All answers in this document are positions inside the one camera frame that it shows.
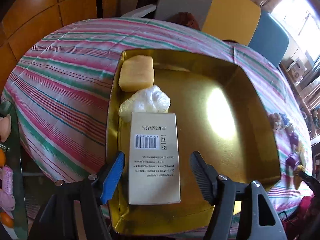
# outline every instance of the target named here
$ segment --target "pink toy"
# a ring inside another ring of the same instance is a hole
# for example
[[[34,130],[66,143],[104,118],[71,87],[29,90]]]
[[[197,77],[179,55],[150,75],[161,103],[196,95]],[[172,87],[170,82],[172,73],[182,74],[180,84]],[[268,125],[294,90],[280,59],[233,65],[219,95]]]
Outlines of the pink toy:
[[[6,211],[13,211],[16,201],[13,195],[8,195],[4,190],[0,190],[0,207]]]
[[[5,142],[11,132],[11,116],[8,114],[6,117],[0,117],[0,138]]]
[[[2,190],[8,195],[13,194],[13,172],[7,165],[2,168],[0,179],[2,179]]]
[[[16,201],[13,194],[13,171],[5,165],[0,169],[0,179],[2,179],[2,189],[0,189],[0,207],[6,211],[12,211],[15,208]]]

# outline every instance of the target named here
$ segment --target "blue chair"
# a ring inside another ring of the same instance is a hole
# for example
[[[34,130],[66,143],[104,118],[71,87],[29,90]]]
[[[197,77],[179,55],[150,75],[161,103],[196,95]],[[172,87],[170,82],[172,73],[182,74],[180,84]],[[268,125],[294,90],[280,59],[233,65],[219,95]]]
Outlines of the blue chair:
[[[286,30],[266,11],[261,10],[257,28],[248,47],[278,67],[289,45]]]

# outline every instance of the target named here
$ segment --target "yellow chair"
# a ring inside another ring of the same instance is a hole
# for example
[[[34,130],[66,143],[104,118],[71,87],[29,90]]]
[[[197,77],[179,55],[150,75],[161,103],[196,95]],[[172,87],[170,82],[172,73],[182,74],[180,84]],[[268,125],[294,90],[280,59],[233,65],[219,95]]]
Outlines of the yellow chair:
[[[248,45],[261,9],[250,0],[212,0],[202,31],[221,40]]]

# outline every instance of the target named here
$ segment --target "window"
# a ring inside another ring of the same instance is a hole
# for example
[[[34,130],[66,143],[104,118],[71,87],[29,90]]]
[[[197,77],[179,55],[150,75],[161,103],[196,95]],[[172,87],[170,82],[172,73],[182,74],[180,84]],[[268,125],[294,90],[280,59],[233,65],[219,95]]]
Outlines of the window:
[[[320,56],[320,21],[306,0],[282,0],[271,15],[290,33],[313,64]]]

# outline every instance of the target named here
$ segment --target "metal screw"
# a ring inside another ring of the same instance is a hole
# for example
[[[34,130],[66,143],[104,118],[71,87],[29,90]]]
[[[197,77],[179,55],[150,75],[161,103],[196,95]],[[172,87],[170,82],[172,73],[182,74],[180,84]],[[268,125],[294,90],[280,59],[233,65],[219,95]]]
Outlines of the metal screw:
[[[89,176],[88,176],[88,179],[89,180],[96,180],[97,179],[97,174],[90,174]]]
[[[257,180],[253,180],[252,184],[255,185],[256,187],[260,187],[260,182],[258,182]]]
[[[65,182],[63,179],[58,179],[54,184],[59,187],[59,186],[62,186],[64,183]]]
[[[220,180],[227,180],[227,179],[228,179],[228,177],[227,177],[226,175],[223,175],[223,174],[220,174],[220,175],[218,176],[218,178],[219,178]]]

